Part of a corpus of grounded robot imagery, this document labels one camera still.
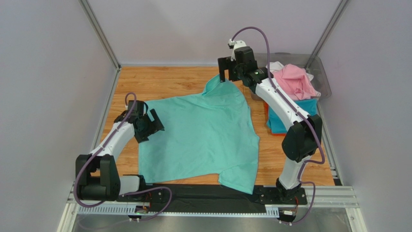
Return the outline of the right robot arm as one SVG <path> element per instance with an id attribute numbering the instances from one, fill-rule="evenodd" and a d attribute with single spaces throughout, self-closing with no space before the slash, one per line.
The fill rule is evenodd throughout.
<path id="1" fill-rule="evenodd" d="M 230 81 L 241 81 L 265 101 L 287 129 L 281 144 L 286 162 L 276 188 L 281 196 L 292 196 L 301 188 L 301 178 L 306 165 L 312 162 L 312 155 L 321 149 L 322 119 L 299 107 L 280 87 L 273 73 L 258 66 L 252 48 L 238 44 L 229 48 L 232 54 L 218 59 L 220 80 L 225 81 L 228 71 Z"/>

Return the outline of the mint green t shirt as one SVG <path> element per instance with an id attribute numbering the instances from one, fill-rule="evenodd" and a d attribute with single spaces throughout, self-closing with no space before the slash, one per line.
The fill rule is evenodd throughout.
<path id="1" fill-rule="evenodd" d="M 148 102 L 164 125 L 138 148 L 138 171 L 148 183 L 217 174 L 226 187 L 252 194 L 259 136 L 243 93 L 211 78 L 201 93 Z"/>

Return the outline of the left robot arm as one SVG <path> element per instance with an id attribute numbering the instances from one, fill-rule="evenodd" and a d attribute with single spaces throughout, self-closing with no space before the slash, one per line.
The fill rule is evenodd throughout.
<path id="1" fill-rule="evenodd" d="M 120 195 L 137 192 L 141 177 L 119 176 L 116 161 L 130 140 L 146 142 L 149 136 L 162 130 L 164 126 L 155 109 L 150 109 L 144 101 L 129 101 L 104 140 L 89 154 L 77 157 L 77 199 L 115 201 Z"/>

